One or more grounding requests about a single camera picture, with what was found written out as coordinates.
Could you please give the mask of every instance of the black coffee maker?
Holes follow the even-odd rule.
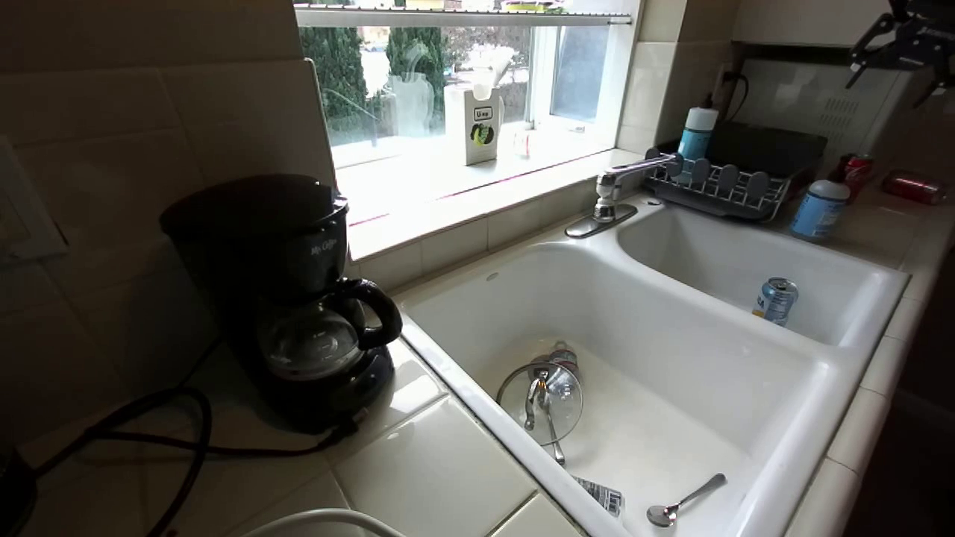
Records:
[[[160,214],[221,335],[296,429],[348,422],[394,377],[394,302],[345,280],[345,199],[309,176],[251,176]]]

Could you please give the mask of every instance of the white sink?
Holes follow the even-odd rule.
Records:
[[[861,356],[903,287],[902,273],[682,208],[658,208],[609,237],[632,261],[740,310],[754,308],[767,277],[790,277],[799,299],[785,328]]]
[[[681,517],[681,535],[781,535],[861,368],[658,277],[615,238],[517,247],[400,308],[406,341],[588,535],[658,535],[644,510],[715,472],[727,486]],[[555,341],[584,377],[566,472],[620,490],[620,526],[490,398]]]

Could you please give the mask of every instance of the tile countertop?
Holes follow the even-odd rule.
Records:
[[[840,217],[829,247],[894,265],[911,274],[911,283],[788,526],[788,537],[837,535],[843,529],[888,413],[903,352],[949,247],[951,225],[951,202],[917,205],[875,189],[861,191]],[[173,529],[182,537],[242,535],[308,507],[358,507],[415,537],[581,535],[408,346],[394,343],[390,356],[396,381],[367,413],[353,438],[297,461],[209,461]],[[226,352],[202,370],[196,386],[209,386],[214,404],[214,446],[309,446],[308,435],[282,432],[260,414],[251,386]],[[23,446],[27,461],[41,462],[81,426]],[[170,408],[144,417],[138,429],[188,435],[191,422]],[[94,446],[41,480],[39,507],[23,535],[145,535],[182,472],[182,453]],[[358,532],[323,526],[323,535]]]

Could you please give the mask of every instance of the coffee maker lid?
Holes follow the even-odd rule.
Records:
[[[342,217],[348,202],[314,176],[248,176],[196,191],[160,214],[160,231],[188,238],[297,237]]]

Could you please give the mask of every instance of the dish drying rack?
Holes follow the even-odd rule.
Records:
[[[788,198],[790,180],[733,164],[682,162],[682,171],[652,171],[644,183],[652,198],[715,217],[773,222]]]

